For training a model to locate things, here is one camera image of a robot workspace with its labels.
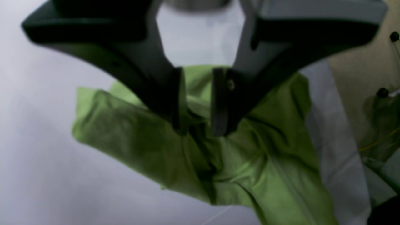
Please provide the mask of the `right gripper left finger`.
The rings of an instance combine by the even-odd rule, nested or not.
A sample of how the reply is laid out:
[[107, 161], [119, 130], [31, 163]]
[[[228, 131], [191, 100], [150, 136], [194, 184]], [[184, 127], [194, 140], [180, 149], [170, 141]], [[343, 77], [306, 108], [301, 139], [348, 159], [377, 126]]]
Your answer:
[[48, 0], [22, 23], [42, 47], [86, 61], [122, 82], [174, 130], [188, 130], [182, 67], [166, 57], [161, 0]]

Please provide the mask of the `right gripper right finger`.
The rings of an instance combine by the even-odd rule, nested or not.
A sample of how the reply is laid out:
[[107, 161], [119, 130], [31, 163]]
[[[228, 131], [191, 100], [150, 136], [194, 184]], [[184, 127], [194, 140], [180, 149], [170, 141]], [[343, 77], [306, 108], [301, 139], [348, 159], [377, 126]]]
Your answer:
[[225, 136], [297, 70], [376, 35], [382, 0], [241, 0], [245, 21], [234, 64], [214, 68], [211, 124]]

